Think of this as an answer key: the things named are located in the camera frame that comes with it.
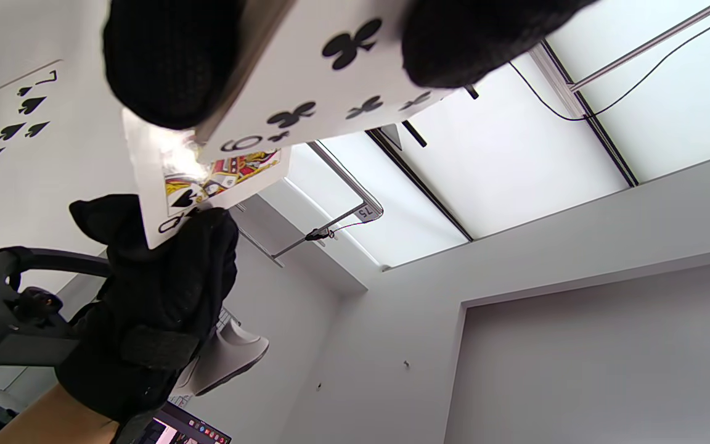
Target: black knit glove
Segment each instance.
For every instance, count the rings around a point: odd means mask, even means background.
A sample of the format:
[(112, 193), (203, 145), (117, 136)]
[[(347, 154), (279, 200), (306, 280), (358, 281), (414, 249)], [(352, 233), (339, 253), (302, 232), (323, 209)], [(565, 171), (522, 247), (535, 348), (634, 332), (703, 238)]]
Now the black knit glove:
[(461, 88), (529, 50), (595, 0), (417, 0), (402, 35), (422, 87)]
[(56, 374), (77, 401), (120, 422), (117, 442), (127, 442), (211, 337), (237, 275), (237, 225), (212, 208), (149, 250), (135, 195), (79, 200), (70, 213), (85, 235), (108, 245), (113, 276), (71, 321), (81, 342)]

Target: metal frame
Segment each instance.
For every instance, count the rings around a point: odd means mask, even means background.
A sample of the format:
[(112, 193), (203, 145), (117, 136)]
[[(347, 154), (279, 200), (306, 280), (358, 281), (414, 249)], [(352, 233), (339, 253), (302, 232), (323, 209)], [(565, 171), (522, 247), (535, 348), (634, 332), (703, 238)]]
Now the metal frame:
[(709, 17), (710, 16), (710, 6), (707, 8), (703, 9), (702, 11), (699, 11), (697, 14), (694, 14), (692, 17), (687, 18), (686, 20), (683, 20), (683, 22), (678, 23), (678, 25), (673, 26), (670, 29), (667, 29), (664, 33), (659, 34), (659, 36), (654, 37), (651, 40), (648, 40), (647, 42), (643, 43), (639, 47), (635, 48), (634, 50), (629, 51), (628, 53), (624, 54), (623, 56), (615, 59), (613, 62), (609, 63), (606, 65), (606, 67), (601, 68), (601, 70), (598, 70), (597, 72), (587, 76), (586, 78), (574, 82), (569, 86), (569, 89), (572, 90), (572, 93), (579, 91), (583, 87), (585, 87), (587, 84), (602, 78), (604, 75), (608, 74), (611, 71), (616, 70), (619, 68), (621, 65), (625, 64), (626, 62), (636, 58), (640, 54), (645, 53), (649, 49), (656, 47), (656, 45), (659, 45), (662, 42), (665, 42), (665, 40), (670, 39), (670, 37), (675, 36), (676, 34), (681, 33), (681, 31), (684, 31), (687, 28), (690, 28), (690, 26), (695, 25), (696, 23), (700, 22), (702, 19)]
[[(547, 40), (542, 40), (540, 44), (529, 51), (529, 54), (533, 62), (540, 68), (544, 78), (547, 79), (547, 83), (552, 85), (555, 94), (561, 99), (569, 113), (574, 116), (594, 114), (594, 110), (591, 109), (590, 104), (588, 104), (588, 101), (586, 101), (586, 98), (581, 92), (572, 92), (569, 90), (569, 84), (572, 82), (571, 76), (569, 76), (568, 71), (566, 71), (563, 63), (560, 62), (560, 59), (558, 59), (557, 54), (552, 50)], [(637, 180), (632, 169), (629, 168), (629, 164), (623, 158), (623, 155), (612, 141), (612, 138), (610, 138), (608, 132), (606, 132), (606, 129), (604, 129), (598, 116), (586, 118), (584, 121), (588, 123), (588, 126), (597, 136), (599, 143), (609, 155), (615, 168), (619, 170), (623, 179), (626, 180), (626, 184), (629, 185), (629, 187), (639, 185), (640, 182)]]
[[(347, 171), (346, 168), (344, 168), (343, 165), (338, 163), (338, 160), (336, 160), (335, 157), (330, 154), (330, 152), (327, 150), (327, 148), (323, 146), (323, 144), (319, 144), (318, 141), (311, 141), (308, 142), (307, 145), (309, 148), (312, 149), (313, 152), (315, 152), (316, 155), (319, 156), (320, 159), (324, 161), (325, 164), (327, 164), (330, 169), (333, 170), (333, 172), (336, 173), (336, 175), (338, 175), (339, 178), (341, 178), (341, 180), (344, 181), (344, 183), (347, 184), (347, 186), (349, 186), (350, 189), (352, 189), (355, 194), (357, 194), (358, 197), (361, 198), (361, 203), (359, 205), (355, 205), (352, 210), (349, 210), (341, 216), (336, 217), (332, 221), (328, 222), (327, 224), (324, 224), (322, 227), (312, 230), (310, 233), (308, 233), (308, 235), (296, 240), (296, 242), (293, 242), (287, 248), (284, 248), (275, 255), (273, 255), (270, 250), (265, 248), (264, 245), (260, 244), (256, 239), (254, 239), (253, 236), (249, 235), (247, 231), (240, 228), (240, 235), (242, 235), (246, 240), (248, 240), (248, 242), (251, 242), (251, 244), (253, 244), (257, 250), (259, 250), (263, 255), (270, 258), (271, 261), (274, 262), (274, 264), (278, 265), (281, 268), (284, 268), (284, 264), (279, 261), (279, 257), (285, 255), (285, 253), (292, 250), (294, 247), (297, 247), (298, 245), (303, 244), (303, 242), (306, 242), (306, 239), (308, 237), (318, 236), (319, 234), (324, 233), (325, 231), (329, 230), (329, 228), (333, 225), (336, 225), (347, 217), (352, 216), (359, 210), (363, 210), (363, 208), (371, 208), (371, 210), (378, 215), (377, 217), (381, 217), (382, 214), (385, 213), (383, 206), (380, 205), (379, 202), (377, 202), (377, 199), (374, 199), (374, 197), (369, 193), (369, 191), (366, 191), (366, 188), (363, 188), (363, 185), (361, 185), (358, 180), (356, 180), (355, 177), (353, 177), (352, 174)], [(245, 207), (240, 205), (239, 210), (244, 211)]]
[(434, 192), (426, 185), (425, 182), (423, 182), (423, 179), (420, 179), (419, 175), (416, 174), (416, 172), (412, 169), (409, 164), (407, 164), (400, 155), (397, 153), (397, 146), (393, 143), (391, 138), (387, 136), (383, 132), (382, 129), (367, 129), (366, 130), (366, 135), (369, 136), (369, 138), (372, 139), (372, 141), (377, 144), (380, 149), (383, 150), (384, 154), (387, 155), (388, 159), (391, 159), (391, 161), (394, 163), (394, 165), (397, 166), (398, 169), (405, 175), (407, 179), (409, 179), (412, 182), (412, 185), (415, 185), (418, 191), (422, 192), (423, 195), (426, 196), (426, 199), (429, 199), (434, 206), (436, 206), (437, 210), (440, 211), (440, 213), (443, 214), (443, 216), (448, 219), (448, 222), (451, 222), (451, 225), (454, 225), (456, 227), (456, 230), (459, 231), (459, 233), (462, 234), (462, 236), (465, 236), (465, 239), (467, 239), (467, 242), (473, 242), (475, 240), (473, 236), (468, 233), (468, 231), (465, 229), (465, 226), (462, 225), (462, 222), (459, 221), (459, 219), (454, 216), (454, 214), (448, 210), (448, 207), (443, 204), (443, 201), (439, 199), (439, 197), (434, 194)]

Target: black cable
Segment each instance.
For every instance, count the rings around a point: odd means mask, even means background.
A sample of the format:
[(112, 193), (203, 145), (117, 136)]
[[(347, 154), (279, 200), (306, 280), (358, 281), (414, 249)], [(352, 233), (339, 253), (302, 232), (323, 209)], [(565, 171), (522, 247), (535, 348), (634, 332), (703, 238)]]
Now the black cable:
[(344, 230), (344, 228), (354, 227), (355, 225), (363, 225), (363, 224), (367, 224), (367, 222), (357, 222), (355, 224), (344, 225), (343, 227), (336, 228), (336, 230), (330, 230), (330, 233), (335, 234), (336, 231)]
[(622, 101), (623, 99), (625, 99), (626, 96), (628, 96), (631, 92), (633, 92), (635, 89), (637, 89), (637, 87), (639, 87), (640, 84), (642, 84), (646, 79), (648, 79), (648, 77), (651, 76), (651, 74), (653, 74), (653, 72), (656, 71), (656, 69), (659, 68), (660, 65), (662, 65), (662, 63), (664, 63), (668, 58), (670, 58), (670, 56), (673, 56), (673, 54), (675, 54), (676, 51), (678, 51), (679, 49), (685, 47), (685, 46), (686, 46), (688, 43), (690, 43), (692, 40), (696, 39), (697, 37), (702, 36), (702, 34), (705, 34), (705, 33), (707, 33), (708, 31), (710, 31), (710, 26), (709, 26), (708, 28), (705, 28), (703, 31), (700, 31), (699, 33), (695, 34), (694, 36), (689, 37), (687, 40), (684, 41), (684, 43), (681, 43), (681, 44), (678, 45), (678, 47), (676, 47), (673, 51), (670, 51), (669, 53), (667, 53), (667, 55), (664, 56), (661, 60), (659, 60), (659, 63), (657, 63), (653, 68), (651, 68), (651, 70), (648, 71), (648, 73), (645, 74), (645, 76), (643, 76), (643, 78), (640, 79), (639, 82), (637, 82), (636, 84), (634, 84), (633, 87), (629, 88), (629, 90), (628, 90), (627, 92), (625, 92), (622, 96), (620, 96), (620, 97), (619, 97), (616, 101), (614, 101), (612, 104), (609, 104), (609, 106), (607, 106), (605, 109), (600, 110), (599, 112), (592, 113), (591, 115), (584, 115), (584, 116), (581, 117), (581, 118), (570, 118), (570, 117), (566, 117), (566, 116), (564, 116), (564, 115), (561, 115), (561, 113), (556, 112), (556, 110), (552, 109), (552, 107), (551, 107), (547, 102), (545, 102), (544, 99), (541, 98), (541, 96), (539, 95), (539, 93), (536, 92), (535, 88), (533, 88), (533, 86), (530, 84), (530, 82), (528, 81), (528, 79), (526, 79), (526, 78), (522, 75), (522, 73), (513, 65), (513, 62), (508, 62), (508, 64), (511, 65), (511, 67), (513, 68), (514, 71), (516, 71), (517, 74), (519, 74), (520, 78), (522, 78), (522, 80), (524, 81), (524, 83), (525, 83), (526, 85), (528, 85), (528, 88), (530, 88), (530, 90), (533, 92), (533, 94), (536, 95), (536, 98), (538, 98), (538, 100), (541, 101), (541, 104), (543, 104), (545, 107), (547, 107), (547, 109), (549, 109), (552, 113), (554, 113), (554, 114), (557, 115), (558, 117), (562, 118), (563, 120), (567, 120), (567, 121), (583, 121), (583, 120), (588, 120), (589, 118), (594, 118), (595, 116), (600, 115), (601, 113), (606, 112), (606, 110), (609, 110), (609, 109), (611, 109), (612, 107), (614, 107), (615, 105), (617, 105), (620, 101)]

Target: white ceiling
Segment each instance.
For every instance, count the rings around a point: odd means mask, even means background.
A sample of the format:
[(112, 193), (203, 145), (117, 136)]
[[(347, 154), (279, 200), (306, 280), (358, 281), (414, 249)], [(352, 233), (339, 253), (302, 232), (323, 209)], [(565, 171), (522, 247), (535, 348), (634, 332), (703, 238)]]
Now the white ceiling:
[[(549, 41), (577, 81), (709, 4), (601, 0)], [(710, 17), (581, 92), (594, 110), (608, 106), (708, 25)], [(529, 56), (515, 65), (541, 98), (566, 113)], [(476, 89), (478, 99), (456, 92), (410, 119), (425, 148), (398, 126), (400, 157), (474, 238), (629, 187), (588, 124), (550, 113), (510, 67), (490, 73)], [(710, 160), (710, 32), (671, 56), (600, 121), (641, 183)], [(385, 208), (382, 219), (346, 228), (378, 264), (400, 265), (466, 242), (366, 134), (323, 143)], [(294, 152), (288, 179), (330, 219), (360, 202), (310, 149)]]

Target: screen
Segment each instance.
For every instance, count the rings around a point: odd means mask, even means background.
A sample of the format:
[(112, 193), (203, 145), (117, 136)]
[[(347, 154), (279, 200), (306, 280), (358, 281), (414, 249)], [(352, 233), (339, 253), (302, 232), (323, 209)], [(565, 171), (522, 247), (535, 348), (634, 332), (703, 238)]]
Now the screen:
[(136, 444), (229, 444), (232, 439), (174, 404), (163, 405)]

